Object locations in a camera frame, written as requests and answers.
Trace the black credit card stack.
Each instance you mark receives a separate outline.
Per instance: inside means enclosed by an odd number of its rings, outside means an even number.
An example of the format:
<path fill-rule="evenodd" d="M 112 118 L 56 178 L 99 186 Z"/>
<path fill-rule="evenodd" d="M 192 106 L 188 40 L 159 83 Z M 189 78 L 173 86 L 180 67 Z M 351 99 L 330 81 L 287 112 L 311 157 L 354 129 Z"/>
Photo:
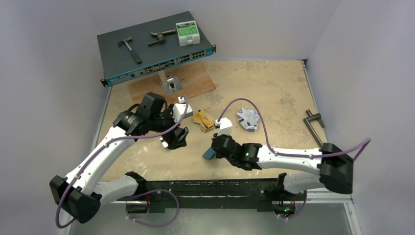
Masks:
<path fill-rule="evenodd" d="M 168 142 L 163 137 L 160 137 L 160 142 L 161 142 L 163 148 L 168 148 L 169 147 Z"/>

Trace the blue card holder wallet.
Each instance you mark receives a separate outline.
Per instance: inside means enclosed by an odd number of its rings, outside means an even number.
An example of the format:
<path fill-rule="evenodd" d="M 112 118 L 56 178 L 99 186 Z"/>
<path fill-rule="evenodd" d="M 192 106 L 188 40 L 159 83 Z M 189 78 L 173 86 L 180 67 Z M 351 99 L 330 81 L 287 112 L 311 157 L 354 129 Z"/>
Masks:
<path fill-rule="evenodd" d="M 202 155 L 202 157 L 204 158 L 204 159 L 207 159 L 207 160 L 212 160 L 212 159 L 215 159 L 216 158 L 216 152 L 212 149 L 212 148 L 209 148 L 203 155 Z"/>

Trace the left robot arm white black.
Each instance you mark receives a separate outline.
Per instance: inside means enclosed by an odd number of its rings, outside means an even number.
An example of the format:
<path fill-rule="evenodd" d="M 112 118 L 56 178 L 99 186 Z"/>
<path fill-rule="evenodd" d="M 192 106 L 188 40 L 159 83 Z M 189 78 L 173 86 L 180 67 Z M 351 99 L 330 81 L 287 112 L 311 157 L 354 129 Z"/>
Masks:
<path fill-rule="evenodd" d="M 120 179 L 102 183 L 100 180 L 113 163 L 139 140 L 161 138 L 165 147 L 176 149 L 186 144 L 188 129 L 181 122 L 192 113 L 189 99 L 182 95 L 175 104 L 156 93 L 147 93 L 140 103 L 119 113 L 107 134 L 91 153 L 66 176 L 54 176 L 50 189 L 57 210 L 55 224 L 63 229 L 60 213 L 71 220 L 90 221 L 99 209 L 122 198 L 140 200 L 151 194 L 147 181 L 130 171 Z"/>

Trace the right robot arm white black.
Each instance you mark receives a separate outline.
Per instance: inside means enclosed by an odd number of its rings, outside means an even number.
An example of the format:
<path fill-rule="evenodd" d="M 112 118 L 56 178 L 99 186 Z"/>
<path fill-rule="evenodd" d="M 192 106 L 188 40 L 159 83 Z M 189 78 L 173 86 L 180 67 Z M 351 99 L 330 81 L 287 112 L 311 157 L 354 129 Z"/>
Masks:
<path fill-rule="evenodd" d="M 212 139 L 211 149 L 217 158 L 225 158 L 243 170 L 294 170 L 278 176 L 275 193 L 280 199 L 315 188 L 339 194 L 353 192 L 354 160 L 331 143 L 324 143 L 322 148 L 270 150 L 266 145 L 239 144 L 230 135 L 220 135 Z"/>

